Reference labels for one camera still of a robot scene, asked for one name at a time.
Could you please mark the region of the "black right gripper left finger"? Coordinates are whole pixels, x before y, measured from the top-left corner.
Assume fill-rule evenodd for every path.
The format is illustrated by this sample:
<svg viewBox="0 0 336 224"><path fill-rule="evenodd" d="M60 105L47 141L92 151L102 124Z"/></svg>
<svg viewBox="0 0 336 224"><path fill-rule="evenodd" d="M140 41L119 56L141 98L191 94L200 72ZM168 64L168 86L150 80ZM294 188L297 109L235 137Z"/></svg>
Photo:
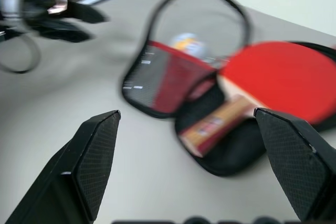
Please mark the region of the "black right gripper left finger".
<svg viewBox="0 0 336 224"><path fill-rule="evenodd" d="M30 186L7 223L93 223L111 173L121 113L84 121Z"/></svg>

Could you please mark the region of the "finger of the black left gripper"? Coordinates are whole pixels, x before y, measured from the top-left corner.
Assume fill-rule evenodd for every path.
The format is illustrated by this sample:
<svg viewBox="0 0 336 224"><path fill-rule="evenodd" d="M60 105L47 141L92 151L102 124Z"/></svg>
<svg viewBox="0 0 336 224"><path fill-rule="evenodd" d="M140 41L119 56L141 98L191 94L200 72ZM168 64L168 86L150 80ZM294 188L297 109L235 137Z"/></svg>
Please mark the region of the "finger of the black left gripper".
<svg viewBox="0 0 336 224"><path fill-rule="evenodd" d="M68 2L66 17L81 20L85 23L98 24L108 19L95 8L74 2Z"/></svg>
<svg viewBox="0 0 336 224"><path fill-rule="evenodd" d="M48 39L63 40L67 42L84 42L92 38L90 34L78 27L63 23L44 24L39 27L39 34Z"/></svg>

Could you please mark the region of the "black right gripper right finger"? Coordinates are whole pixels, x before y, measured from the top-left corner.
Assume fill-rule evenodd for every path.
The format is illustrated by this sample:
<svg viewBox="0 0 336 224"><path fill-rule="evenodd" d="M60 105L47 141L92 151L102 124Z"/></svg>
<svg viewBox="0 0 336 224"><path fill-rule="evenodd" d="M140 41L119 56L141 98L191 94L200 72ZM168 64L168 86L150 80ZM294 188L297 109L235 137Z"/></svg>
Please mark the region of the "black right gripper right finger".
<svg viewBox="0 0 336 224"><path fill-rule="evenodd" d="M335 221L335 148L305 120L256 108L273 173L301 221Z"/></svg>

